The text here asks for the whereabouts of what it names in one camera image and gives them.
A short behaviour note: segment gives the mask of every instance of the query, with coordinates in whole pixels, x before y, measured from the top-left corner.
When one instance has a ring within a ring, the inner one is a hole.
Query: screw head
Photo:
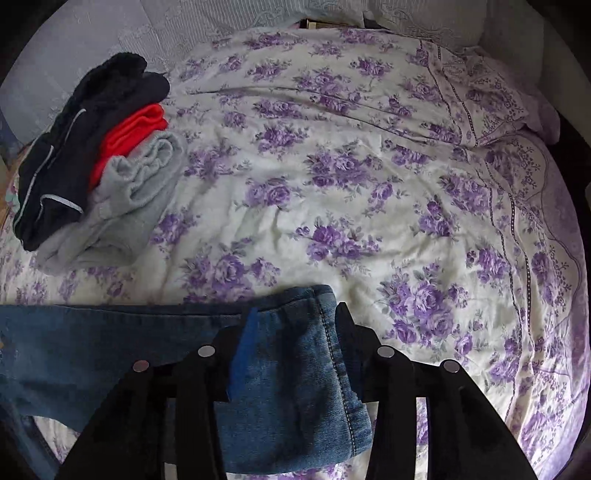
[[[145,372],[150,367],[150,363],[147,360],[138,360],[134,363],[134,372],[141,373]]]
[[[378,355],[384,358],[392,358],[395,353],[396,350],[394,350],[389,345],[382,345],[380,348],[378,348]]]
[[[443,368],[450,372],[451,374],[456,374],[460,371],[460,364],[457,363],[455,360],[445,360],[443,362]]]
[[[197,350],[197,354],[203,358],[212,356],[215,352],[216,349],[212,345],[203,345],[199,350]]]

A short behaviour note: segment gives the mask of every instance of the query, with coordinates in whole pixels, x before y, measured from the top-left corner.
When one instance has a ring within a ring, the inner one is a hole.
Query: pillow
[[[374,20],[394,33],[421,37],[457,50],[477,45],[486,0],[368,0]]]
[[[480,45],[537,84],[544,57],[544,18],[526,0],[488,0]]]

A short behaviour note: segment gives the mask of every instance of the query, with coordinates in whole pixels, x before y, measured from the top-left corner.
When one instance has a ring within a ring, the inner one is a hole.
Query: wooden surface
[[[0,185],[0,231],[4,226],[6,217],[8,216],[9,207],[6,204],[6,190],[8,186],[14,181],[14,177],[18,173],[18,167],[21,165],[23,158],[25,158],[27,148],[23,148],[17,159],[14,161],[12,168],[8,171],[8,177],[4,184]]]

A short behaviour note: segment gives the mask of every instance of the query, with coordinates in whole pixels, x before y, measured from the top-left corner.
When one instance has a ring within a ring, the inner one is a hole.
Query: floral duvet cover
[[[141,258],[47,277],[9,221],[0,300],[236,301],[326,283],[413,360],[460,361],[553,478],[590,372],[579,227],[540,140],[557,139],[553,108],[492,59],[371,30],[248,31],[200,46],[170,83],[190,153]],[[38,423],[63,457],[75,437]],[[368,455],[279,476],[361,479]]]

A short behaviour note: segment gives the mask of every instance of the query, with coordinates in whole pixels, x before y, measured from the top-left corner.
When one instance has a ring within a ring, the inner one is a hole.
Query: denim fabric
[[[134,361],[177,362],[253,307],[258,336],[245,386],[216,404],[226,469],[288,472],[367,449],[371,424],[349,385],[328,286],[225,305],[0,306],[0,406],[16,409],[17,423],[37,415],[81,431]],[[23,451],[46,448],[20,431]],[[35,455],[35,470],[52,478],[51,462]]]

